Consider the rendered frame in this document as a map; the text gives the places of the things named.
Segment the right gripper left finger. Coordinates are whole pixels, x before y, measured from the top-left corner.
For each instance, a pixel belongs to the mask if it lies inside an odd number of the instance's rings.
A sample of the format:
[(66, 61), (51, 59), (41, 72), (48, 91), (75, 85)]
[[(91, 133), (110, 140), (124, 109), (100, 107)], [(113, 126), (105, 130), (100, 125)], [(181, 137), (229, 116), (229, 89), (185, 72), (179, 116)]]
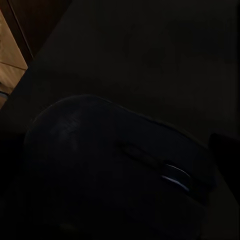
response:
[(21, 133), (0, 141), (0, 203), (23, 166), (21, 149), (25, 136)]

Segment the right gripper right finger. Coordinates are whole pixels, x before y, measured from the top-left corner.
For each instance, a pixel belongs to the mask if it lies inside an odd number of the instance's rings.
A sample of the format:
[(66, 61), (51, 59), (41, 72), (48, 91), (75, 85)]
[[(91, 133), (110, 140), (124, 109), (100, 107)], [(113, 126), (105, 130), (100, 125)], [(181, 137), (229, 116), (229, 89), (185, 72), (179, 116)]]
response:
[(214, 154), (217, 168), (240, 205), (240, 141), (212, 133), (208, 147)]

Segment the mouse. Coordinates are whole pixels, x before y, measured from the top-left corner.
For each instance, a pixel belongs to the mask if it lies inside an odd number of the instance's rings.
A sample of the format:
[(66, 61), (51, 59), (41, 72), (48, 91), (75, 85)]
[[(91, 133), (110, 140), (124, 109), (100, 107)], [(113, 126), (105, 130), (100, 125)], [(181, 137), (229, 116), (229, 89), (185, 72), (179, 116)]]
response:
[(214, 154), (197, 137), (89, 94), (43, 110), (21, 162), (41, 198), (96, 240), (196, 240), (218, 188)]

